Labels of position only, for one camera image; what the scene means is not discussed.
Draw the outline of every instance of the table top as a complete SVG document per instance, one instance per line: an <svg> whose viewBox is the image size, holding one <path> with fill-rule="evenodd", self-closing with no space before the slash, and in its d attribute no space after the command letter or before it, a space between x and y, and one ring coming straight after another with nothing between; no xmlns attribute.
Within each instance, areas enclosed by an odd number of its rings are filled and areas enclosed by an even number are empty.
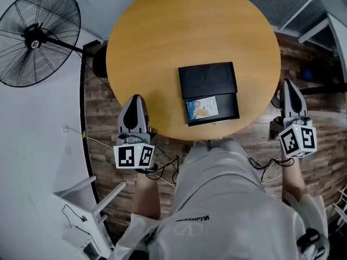
<svg viewBox="0 0 347 260"><path fill-rule="evenodd" d="M218 62L233 62L240 118L188 127L178 68ZM140 94L159 134L208 140L262 114L279 81L280 51L248 0L136 0L113 28L106 66L120 104Z"/></svg>

